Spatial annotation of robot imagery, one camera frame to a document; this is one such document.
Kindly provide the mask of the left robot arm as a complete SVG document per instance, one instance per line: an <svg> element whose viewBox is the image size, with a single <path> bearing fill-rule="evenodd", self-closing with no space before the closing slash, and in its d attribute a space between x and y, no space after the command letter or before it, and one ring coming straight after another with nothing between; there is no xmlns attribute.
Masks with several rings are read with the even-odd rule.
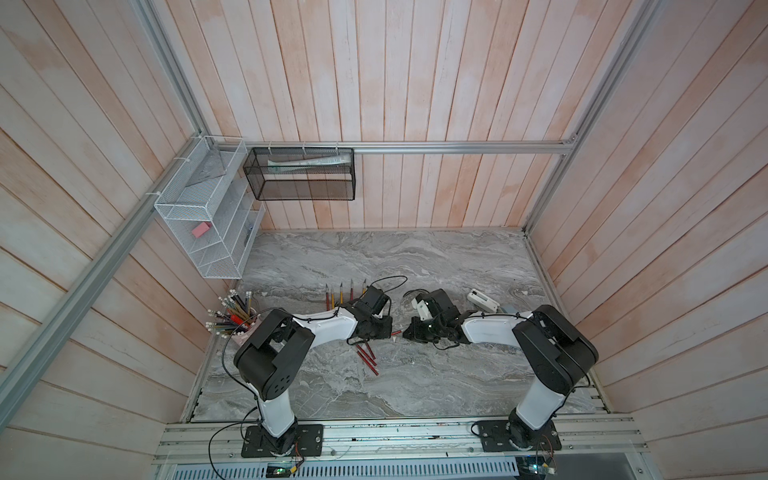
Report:
<svg viewBox="0 0 768 480"><path fill-rule="evenodd" d="M391 299L370 286L361 296L328 311L309 315L275 308L249 334L234 355L234 366L258 402L260 425L255 443L268 454L294 450L298 420L289 398L311 349L334 341L350 345L388 339Z"/></svg>

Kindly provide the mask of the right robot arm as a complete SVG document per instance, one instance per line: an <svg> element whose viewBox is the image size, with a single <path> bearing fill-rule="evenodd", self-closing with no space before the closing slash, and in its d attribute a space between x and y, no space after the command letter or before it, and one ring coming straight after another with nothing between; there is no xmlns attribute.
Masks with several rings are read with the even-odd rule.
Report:
<svg viewBox="0 0 768 480"><path fill-rule="evenodd" d="M535 380L508 419L478 423L486 452L561 448L553 418L599 354L559 310L541 305L523 313L461 313L441 289L416 295L412 306L417 315L404 330L405 339L434 346L447 340L451 348L479 343L512 346L521 349L530 364Z"/></svg>

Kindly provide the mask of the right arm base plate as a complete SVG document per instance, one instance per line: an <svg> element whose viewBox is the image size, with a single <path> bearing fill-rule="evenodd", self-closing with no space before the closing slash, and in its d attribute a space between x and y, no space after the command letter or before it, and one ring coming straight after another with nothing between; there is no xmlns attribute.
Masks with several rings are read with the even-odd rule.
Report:
<svg viewBox="0 0 768 480"><path fill-rule="evenodd" d="M522 421L480 420L475 422L483 451L493 452L552 452L562 449L559 432L552 420L540 429L532 430Z"/></svg>

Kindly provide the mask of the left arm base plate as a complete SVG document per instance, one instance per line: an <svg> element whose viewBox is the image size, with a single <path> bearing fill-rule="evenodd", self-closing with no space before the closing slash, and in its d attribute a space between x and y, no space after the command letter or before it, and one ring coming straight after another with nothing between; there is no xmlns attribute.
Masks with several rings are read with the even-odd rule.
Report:
<svg viewBox="0 0 768 480"><path fill-rule="evenodd" d="M241 449L243 458L319 457L322 452L322 424L294 424L281 436L271 435L265 427L249 426Z"/></svg>

